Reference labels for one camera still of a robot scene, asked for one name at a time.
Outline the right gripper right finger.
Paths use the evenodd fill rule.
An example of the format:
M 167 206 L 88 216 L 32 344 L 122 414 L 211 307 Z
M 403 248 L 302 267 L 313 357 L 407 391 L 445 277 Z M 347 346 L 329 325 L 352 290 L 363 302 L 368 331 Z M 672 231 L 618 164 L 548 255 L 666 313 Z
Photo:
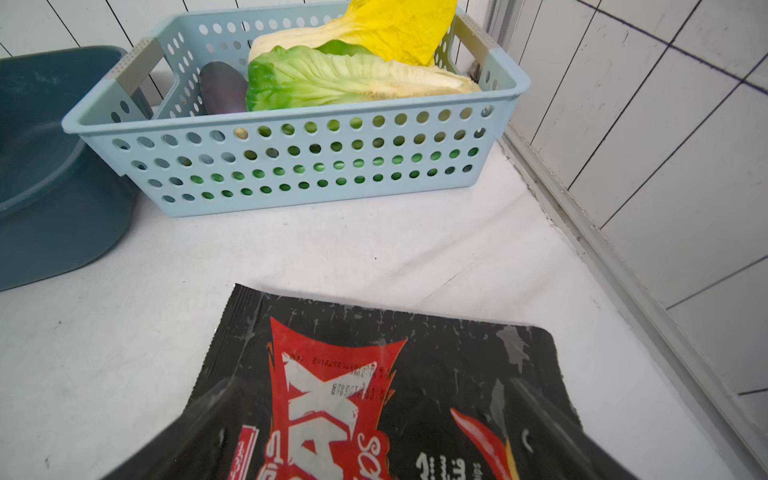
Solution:
M 513 459 L 522 479 L 635 477 L 527 382 L 512 382 L 509 401 Z

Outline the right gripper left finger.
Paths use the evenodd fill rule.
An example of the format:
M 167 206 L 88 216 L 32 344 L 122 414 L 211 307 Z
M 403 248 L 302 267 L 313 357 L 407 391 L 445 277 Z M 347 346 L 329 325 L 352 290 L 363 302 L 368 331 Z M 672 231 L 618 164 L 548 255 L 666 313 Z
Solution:
M 240 435 L 240 381 L 218 382 L 108 479 L 225 479 Z

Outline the dark teal storage box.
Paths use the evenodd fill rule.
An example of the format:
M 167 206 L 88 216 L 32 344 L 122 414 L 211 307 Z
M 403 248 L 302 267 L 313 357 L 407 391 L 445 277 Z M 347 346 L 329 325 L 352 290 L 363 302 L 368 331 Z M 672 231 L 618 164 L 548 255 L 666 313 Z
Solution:
M 124 54 L 90 46 L 2 60 L 3 290 L 79 269 L 128 230 L 137 187 L 61 127 Z

